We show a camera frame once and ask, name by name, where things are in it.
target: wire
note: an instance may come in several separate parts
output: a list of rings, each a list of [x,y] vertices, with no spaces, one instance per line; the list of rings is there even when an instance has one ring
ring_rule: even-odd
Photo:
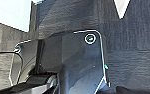
[[[16,54],[20,57],[21,59],[21,68],[20,68],[20,73],[21,73],[21,70],[22,70],[22,67],[23,67],[23,58],[21,57],[21,55],[19,53],[16,53],[16,52],[0,52],[0,54],[8,54],[8,53],[13,53],[13,54]]]

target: gray background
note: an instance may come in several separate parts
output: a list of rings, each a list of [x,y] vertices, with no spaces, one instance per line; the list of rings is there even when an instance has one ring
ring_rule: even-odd
[[[150,90],[150,0],[131,0],[123,19],[113,0],[46,0],[32,7],[31,19],[29,33],[0,24],[0,51],[54,32],[96,29],[106,37],[112,89]],[[0,88],[8,86],[11,59],[0,55]]]

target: curved edge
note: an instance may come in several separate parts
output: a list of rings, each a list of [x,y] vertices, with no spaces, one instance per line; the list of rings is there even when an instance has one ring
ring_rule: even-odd
[[[102,63],[103,63],[103,72],[104,72],[104,76],[102,77],[100,83],[98,84],[97,86],[97,89],[95,90],[94,94],[96,94],[96,92],[98,91],[98,89],[100,88],[102,82],[104,81],[106,84],[107,84],[107,81],[106,81],[106,74],[105,74],[105,67],[104,67],[104,53],[103,53],[103,44],[102,44],[102,37],[101,37],[101,33],[98,32],[97,30],[84,30],[84,31],[77,31],[77,32],[74,32],[74,33],[84,33],[84,32],[96,32],[98,33],[98,35],[100,36],[100,42],[101,42],[101,53],[102,53]]]

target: reflective surface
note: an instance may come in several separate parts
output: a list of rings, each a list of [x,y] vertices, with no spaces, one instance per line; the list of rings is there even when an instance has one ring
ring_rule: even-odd
[[[85,42],[96,36],[93,44]],[[106,85],[104,58],[99,33],[62,32],[44,39],[40,73],[59,73],[60,94],[94,94]]]

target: white surface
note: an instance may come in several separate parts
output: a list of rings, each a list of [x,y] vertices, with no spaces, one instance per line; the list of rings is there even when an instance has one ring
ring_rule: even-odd
[[[47,90],[47,85],[35,87],[32,89],[32,94],[42,94]]]
[[[114,0],[119,18],[123,18],[130,0]]]
[[[32,0],[34,3],[38,3],[38,2],[41,2],[43,0]]]
[[[0,0],[0,23],[28,32],[31,0]]]

